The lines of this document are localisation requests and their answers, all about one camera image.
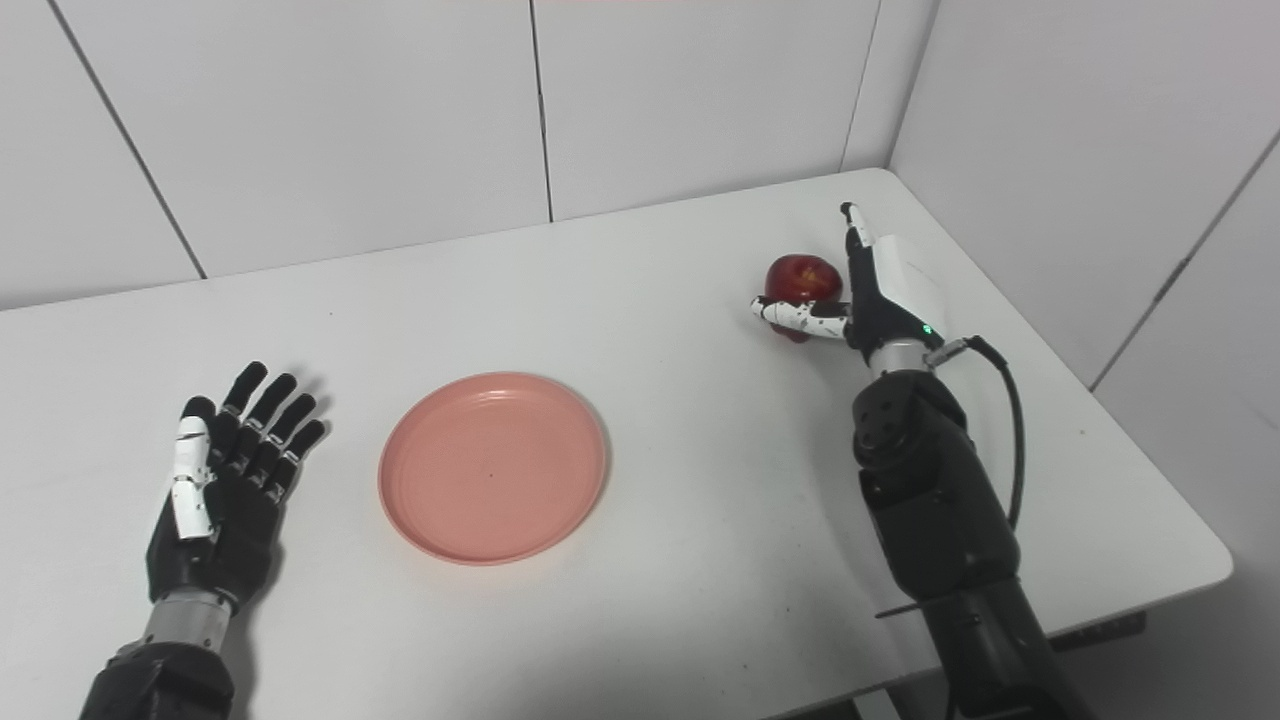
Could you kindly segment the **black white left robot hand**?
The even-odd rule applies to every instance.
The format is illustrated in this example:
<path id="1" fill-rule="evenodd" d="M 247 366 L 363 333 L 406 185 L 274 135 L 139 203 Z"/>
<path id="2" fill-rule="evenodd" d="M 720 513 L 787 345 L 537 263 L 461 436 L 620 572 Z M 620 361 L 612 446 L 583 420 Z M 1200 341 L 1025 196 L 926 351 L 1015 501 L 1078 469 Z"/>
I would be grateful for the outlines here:
<path id="1" fill-rule="evenodd" d="M 268 584 L 285 501 L 326 434 L 317 400 L 298 386 L 252 361 L 221 402 L 187 401 L 145 555 L 151 602 L 197 591 L 238 611 Z"/>

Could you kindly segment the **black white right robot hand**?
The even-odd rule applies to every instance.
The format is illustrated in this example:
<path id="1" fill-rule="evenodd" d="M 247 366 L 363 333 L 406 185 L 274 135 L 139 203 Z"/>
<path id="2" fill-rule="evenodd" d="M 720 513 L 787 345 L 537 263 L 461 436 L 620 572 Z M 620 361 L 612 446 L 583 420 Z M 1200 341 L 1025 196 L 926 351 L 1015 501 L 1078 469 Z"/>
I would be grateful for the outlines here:
<path id="1" fill-rule="evenodd" d="M 856 204 L 842 202 L 840 211 L 850 300 L 794 304 L 760 295 L 751 313 L 785 331 L 844 341 L 873 375 L 934 369 L 946 345 L 940 282 L 910 258 L 899 237 L 872 232 Z"/>

